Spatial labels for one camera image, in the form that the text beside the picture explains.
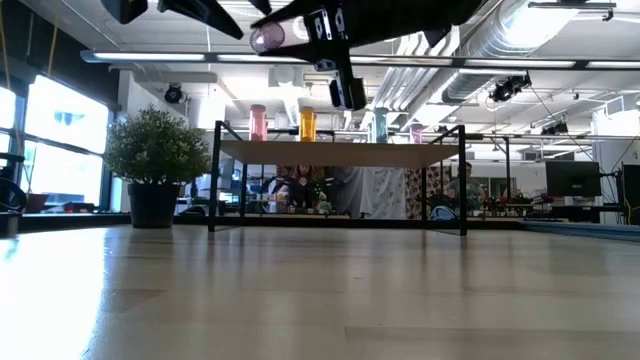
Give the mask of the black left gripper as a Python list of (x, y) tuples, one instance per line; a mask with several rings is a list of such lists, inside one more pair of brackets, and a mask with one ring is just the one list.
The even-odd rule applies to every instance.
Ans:
[[(248, 0), (264, 15), (272, 12), (270, 0)], [(148, 9), (148, 0), (101, 0), (104, 9), (120, 24), (129, 24)], [(234, 39), (244, 32), (217, 0), (158, 0), (160, 12), (172, 11), (201, 22)]]

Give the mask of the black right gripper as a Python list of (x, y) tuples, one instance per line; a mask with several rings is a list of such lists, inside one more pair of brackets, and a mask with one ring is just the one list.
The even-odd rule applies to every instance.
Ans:
[[(420, 31), (444, 31), (450, 28), (449, 6), (445, 0), (292, 0), (251, 25), (252, 29), (268, 23), (285, 22), (302, 17), (309, 41), (272, 50), (277, 57), (291, 57), (314, 66), (349, 66), (349, 48), (326, 28), (322, 13), (338, 29), (349, 29), (351, 47), (364, 46)], [(320, 23), (314, 18), (320, 16)]]

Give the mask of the yellow pill bottle white cap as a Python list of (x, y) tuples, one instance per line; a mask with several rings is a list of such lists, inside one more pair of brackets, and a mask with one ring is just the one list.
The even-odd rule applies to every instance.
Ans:
[(300, 109), (299, 136), (301, 142), (316, 141), (316, 114), (311, 107)]

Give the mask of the teal pill bottle white cap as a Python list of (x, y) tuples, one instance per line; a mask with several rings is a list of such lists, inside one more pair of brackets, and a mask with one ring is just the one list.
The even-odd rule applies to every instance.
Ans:
[(375, 108), (373, 110), (374, 120), (372, 122), (372, 135), (376, 143), (386, 144), (388, 142), (388, 123), (386, 108)]

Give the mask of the pink pill bottle white cap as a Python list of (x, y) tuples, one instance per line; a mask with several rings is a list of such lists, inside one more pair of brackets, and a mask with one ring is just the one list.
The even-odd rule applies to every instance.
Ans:
[(267, 140), (268, 121), (266, 119), (266, 107), (260, 104), (253, 104), (250, 108), (250, 140)]

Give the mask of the wooden shelf black metal legs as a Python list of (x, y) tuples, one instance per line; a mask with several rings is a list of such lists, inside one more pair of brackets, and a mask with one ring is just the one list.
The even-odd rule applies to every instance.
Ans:
[(329, 228), (380, 228), (453, 230), (461, 236), (468, 232), (466, 180), (460, 180), (459, 215), (454, 220), (434, 221), (426, 218), (412, 220), (348, 220), (317, 216), (311, 217), (249, 217), (246, 215), (247, 190), (240, 195), (239, 215), (219, 215), (220, 155), (224, 153), (239, 161), (242, 170), (241, 185), (247, 183), (250, 165), (312, 165), (328, 167), (390, 167), (420, 168), (422, 170), (453, 155), (461, 164), (466, 162), (466, 129), (458, 125), (437, 136), (427, 144), (379, 144), (346, 142), (284, 142), (245, 141), (223, 121), (215, 123), (211, 165), (211, 187), (209, 200), (208, 229), (214, 231), (218, 225), (259, 227), (322, 227)]

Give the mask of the overhead light bar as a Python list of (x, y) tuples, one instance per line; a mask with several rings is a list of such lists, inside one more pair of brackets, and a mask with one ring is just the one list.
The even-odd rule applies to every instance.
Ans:
[[(203, 63), (280, 65), (300, 64), (290, 57), (259, 56), (251, 53), (171, 53), (171, 52), (106, 52), (83, 50), (87, 63)], [(368, 67), (428, 67), (454, 69), (524, 69), (544, 71), (640, 71), (640, 60), (634, 59), (547, 59), (547, 58), (473, 58), (447, 56), (354, 55), (349, 63)]]

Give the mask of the green potted plant black pot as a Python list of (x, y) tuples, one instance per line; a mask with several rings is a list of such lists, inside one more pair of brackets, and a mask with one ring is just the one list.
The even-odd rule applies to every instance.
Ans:
[(210, 168), (205, 135), (152, 104), (109, 126), (103, 160), (127, 182), (133, 227), (172, 226), (180, 188)]

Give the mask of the person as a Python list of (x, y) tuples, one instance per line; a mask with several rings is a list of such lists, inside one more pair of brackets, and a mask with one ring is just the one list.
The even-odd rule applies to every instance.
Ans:
[(308, 210), (315, 205), (315, 184), (313, 167), (310, 165), (297, 165), (293, 175), (284, 178), (277, 194), (283, 195), (289, 206)]
[(468, 211), (476, 211), (480, 210), (483, 206), (484, 201), (487, 198), (487, 195), (484, 191), (482, 184), (477, 180), (471, 177), (473, 166), (471, 163), (466, 162), (464, 164), (464, 168), (458, 169), (458, 176), (455, 179), (452, 179), (447, 187), (445, 188), (445, 194), (454, 202), (460, 199), (460, 194), (462, 187), (460, 185), (460, 181), (462, 178), (465, 179), (466, 185), (466, 200), (467, 205), (466, 209)]

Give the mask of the grey hanging cloth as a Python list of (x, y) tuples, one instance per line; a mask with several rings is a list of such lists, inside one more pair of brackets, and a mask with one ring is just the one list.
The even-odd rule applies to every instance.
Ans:
[(333, 167), (333, 194), (330, 200), (339, 214), (367, 218), (373, 214), (374, 169), (371, 167)]

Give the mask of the white patterned hanging cloth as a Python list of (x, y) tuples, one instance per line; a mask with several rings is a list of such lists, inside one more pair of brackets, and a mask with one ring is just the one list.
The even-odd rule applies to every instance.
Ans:
[(405, 169), (380, 167), (374, 169), (372, 218), (406, 219)]

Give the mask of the dark patterned hanging cloth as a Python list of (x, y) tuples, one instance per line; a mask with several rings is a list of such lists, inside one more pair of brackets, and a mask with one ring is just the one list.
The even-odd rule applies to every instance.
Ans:
[(406, 216), (409, 220), (421, 220), (425, 209), (427, 217), (436, 206), (449, 208), (457, 205), (457, 199), (449, 195), (451, 167), (431, 166), (424, 169), (405, 170)]

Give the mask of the black computer monitor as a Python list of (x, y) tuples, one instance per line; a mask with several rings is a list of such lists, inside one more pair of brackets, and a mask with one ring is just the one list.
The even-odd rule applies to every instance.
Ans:
[(622, 173), (626, 223), (640, 226), (640, 165), (624, 165)]
[(547, 161), (546, 189), (551, 197), (596, 197), (602, 195), (597, 162)]

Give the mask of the black round equipment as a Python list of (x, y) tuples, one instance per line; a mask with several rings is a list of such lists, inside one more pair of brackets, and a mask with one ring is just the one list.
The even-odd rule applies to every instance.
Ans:
[(0, 238), (17, 234), (27, 205), (27, 195), (14, 181), (15, 173), (23, 162), (23, 156), (0, 152)]

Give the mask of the silver ventilation duct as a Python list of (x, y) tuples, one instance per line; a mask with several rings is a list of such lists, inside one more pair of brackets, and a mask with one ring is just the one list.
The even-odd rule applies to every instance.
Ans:
[(462, 57), (528, 57), (554, 38), (577, 14), (575, 9), (530, 8), (530, 2), (504, 0), (461, 47)]

